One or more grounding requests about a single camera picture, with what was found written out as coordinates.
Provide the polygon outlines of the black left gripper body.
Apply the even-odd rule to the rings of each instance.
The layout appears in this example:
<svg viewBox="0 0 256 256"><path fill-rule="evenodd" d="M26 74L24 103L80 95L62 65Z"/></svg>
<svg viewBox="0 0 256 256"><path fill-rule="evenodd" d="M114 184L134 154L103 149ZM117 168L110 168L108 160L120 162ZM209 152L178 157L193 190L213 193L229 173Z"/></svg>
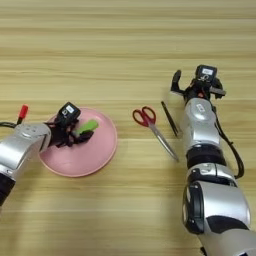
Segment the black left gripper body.
<svg viewBox="0 0 256 256"><path fill-rule="evenodd" d="M68 146L71 147L77 143L77 136L74 133L74 129L77 120L71 122L67 126L61 126L59 122L47 122L46 125L51 131L50 146L56 146L58 148Z"/></svg>

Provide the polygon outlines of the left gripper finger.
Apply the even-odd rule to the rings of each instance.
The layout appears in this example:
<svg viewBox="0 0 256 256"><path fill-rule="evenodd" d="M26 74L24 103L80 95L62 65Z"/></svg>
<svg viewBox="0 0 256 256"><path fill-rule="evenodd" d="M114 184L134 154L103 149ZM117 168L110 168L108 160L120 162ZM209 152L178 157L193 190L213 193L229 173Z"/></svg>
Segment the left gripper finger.
<svg viewBox="0 0 256 256"><path fill-rule="evenodd" d="M94 134L94 132L91 131L91 130L83 131L80 134L73 133L72 134L72 144L73 145L78 145L78 144L81 144L81 143L87 143L91 139L93 134Z"/></svg>

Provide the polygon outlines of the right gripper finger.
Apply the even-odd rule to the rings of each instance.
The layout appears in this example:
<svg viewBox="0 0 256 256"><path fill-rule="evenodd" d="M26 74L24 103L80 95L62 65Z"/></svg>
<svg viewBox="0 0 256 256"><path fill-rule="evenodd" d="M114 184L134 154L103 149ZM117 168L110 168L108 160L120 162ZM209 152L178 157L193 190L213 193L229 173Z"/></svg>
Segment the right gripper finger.
<svg viewBox="0 0 256 256"><path fill-rule="evenodd" d="M184 95L184 90L181 90L179 87L179 80L181 78L181 71L177 70L172 78L172 82L171 82L171 91L173 93L176 93L178 95L183 96Z"/></svg>
<svg viewBox="0 0 256 256"><path fill-rule="evenodd" d="M222 83L218 78L213 80L210 92L215 95L216 99L221 99L226 95L226 91L223 89Z"/></svg>

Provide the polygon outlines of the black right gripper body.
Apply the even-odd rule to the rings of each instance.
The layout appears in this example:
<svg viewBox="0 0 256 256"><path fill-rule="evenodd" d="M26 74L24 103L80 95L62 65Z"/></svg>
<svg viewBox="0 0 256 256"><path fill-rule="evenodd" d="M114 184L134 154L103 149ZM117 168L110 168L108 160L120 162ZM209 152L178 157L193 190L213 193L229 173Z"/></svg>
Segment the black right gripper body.
<svg viewBox="0 0 256 256"><path fill-rule="evenodd" d="M219 79L214 78L211 82L199 81L194 78L190 85L185 89L183 98L185 101L189 101L193 98L210 99L210 87L219 87Z"/></svg>

